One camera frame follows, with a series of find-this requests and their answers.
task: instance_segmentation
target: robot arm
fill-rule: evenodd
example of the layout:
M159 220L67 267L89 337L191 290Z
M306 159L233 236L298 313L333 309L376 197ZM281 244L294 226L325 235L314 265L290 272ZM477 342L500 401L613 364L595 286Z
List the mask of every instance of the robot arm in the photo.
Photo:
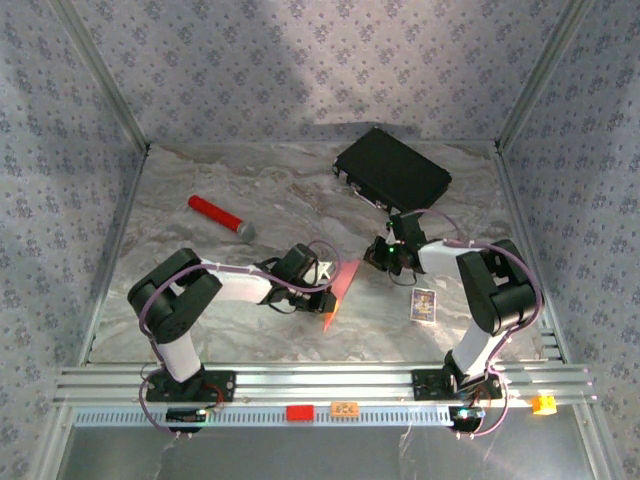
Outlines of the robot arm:
M454 390L483 381L487 362L509 331L524 324L535 310L529 278L509 257L486 248L452 248L446 241L428 242L416 215L390 217L387 239L376 237L365 261L381 271L399 275L447 275L462 281L472 323L461 342L445 357L445 371L455 379ZM510 240L493 244L520 258Z
M198 264L212 264L200 259L191 249L183 248L156 267L131 288L127 299L140 316L144 306L156 290L177 273ZM171 287L160 293L151 305L141 328L150 336L157 354L172 379L179 384L193 383L202 363L191 339L191 327L212 302L240 300L257 305L269 305L287 300L296 310L332 312L335 296L330 287L301 294L276 284L267 278L247 275L248 269L260 269L284 282L300 287L312 287L328 275L328 264L318 262L315 253L306 245L297 244L283 258L273 258L251 267L216 264L215 275L197 269L176 281L182 287L176 293Z

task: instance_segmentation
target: red cylinder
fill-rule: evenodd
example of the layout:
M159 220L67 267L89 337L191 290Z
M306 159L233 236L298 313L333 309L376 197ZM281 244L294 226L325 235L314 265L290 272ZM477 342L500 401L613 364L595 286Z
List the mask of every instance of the red cylinder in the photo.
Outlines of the red cylinder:
M189 206L196 212L209 217L211 220L218 222L220 225L223 225L236 233L238 232L238 227L242 223L242 220L235 215L217 207L213 203L207 202L204 198L199 197L198 195L192 195L189 198Z

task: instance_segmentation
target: black case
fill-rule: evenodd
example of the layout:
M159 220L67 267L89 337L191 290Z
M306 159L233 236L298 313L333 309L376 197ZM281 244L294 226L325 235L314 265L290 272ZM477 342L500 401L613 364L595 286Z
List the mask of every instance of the black case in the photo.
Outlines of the black case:
M336 158L333 173L376 208L429 208L451 175L388 133L373 128Z

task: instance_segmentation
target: red block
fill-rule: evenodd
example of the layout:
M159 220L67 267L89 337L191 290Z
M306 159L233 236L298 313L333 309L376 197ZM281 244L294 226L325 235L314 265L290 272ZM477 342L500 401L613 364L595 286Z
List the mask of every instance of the red block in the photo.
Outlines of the red block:
M313 422L316 409L313 405L290 405L287 407L287 422Z

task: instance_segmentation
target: playing card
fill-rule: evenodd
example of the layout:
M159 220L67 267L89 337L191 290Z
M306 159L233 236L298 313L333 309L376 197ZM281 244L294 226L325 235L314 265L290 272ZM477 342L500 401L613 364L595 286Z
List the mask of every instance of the playing card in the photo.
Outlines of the playing card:
M436 292L414 288L411 292L411 320L424 324L436 323Z

